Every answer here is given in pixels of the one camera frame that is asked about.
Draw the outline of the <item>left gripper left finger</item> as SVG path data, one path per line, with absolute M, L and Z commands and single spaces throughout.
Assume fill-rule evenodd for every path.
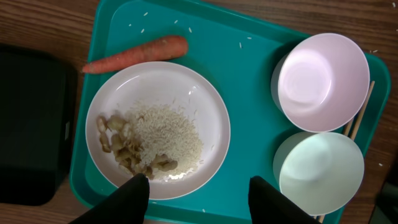
M 70 224 L 143 224 L 149 193 L 149 179 L 137 174 Z

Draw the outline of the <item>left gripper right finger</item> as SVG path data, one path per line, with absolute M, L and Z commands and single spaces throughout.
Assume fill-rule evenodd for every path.
M 319 224 L 260 176 L 249 181 L 248 205 L 252 224 Z

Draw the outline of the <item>wooden chopstick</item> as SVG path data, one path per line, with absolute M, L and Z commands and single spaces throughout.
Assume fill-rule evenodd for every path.
M 349 135 L 349 138 L 350 138 L 352 141 L 355 140 L 356 135 L 357 135 L 357 133 L 358 133 L 358 130 L 359 130 L 359 127 L 360 127 L 361 122 L 362 122 L 362 120 L 363 120 L 363 116 L 364 116 L 364 113 L 365 113 L 365 111 L 366 111 L 366 107 L 367 107 L 367 105 L 368 105 L 370 96 L 371 96 L 371 94 L 372 94 L 372 92 L 373 92 L 374 85 L 375 85 L 375 81 L 372 81 L 372 82 L 370 83 L 370 85 L 369 85 L 368 94 L 367 94 L 367 96 L 366 96 L 366 99 L 365 99 L 365 101 L 364 101 L 364 103 L 363 103 L 363 105 L 362 105 L 360 111 L 357 113 L 357 115 L 354 116 L 353 127 L 351 128 L 351 132 L 350 132 L 350 135 Z
M 353 122 L 354 122 L 354 118 L 352 118 L 345 126 L 344 126 L 344 130 L 343 130 L 343 134 L 347 137 L 349 137 L 350 132 L 351 132 L 351 128 L 353 127 Z

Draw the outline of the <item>pale green bowl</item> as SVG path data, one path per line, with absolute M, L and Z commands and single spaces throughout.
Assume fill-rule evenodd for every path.
M 340 133 L 301 132 L 277 149 L 273 172 L 280 192 L 311 216 L 332 213 L 357 193 L 364 176 L 358 145 Z

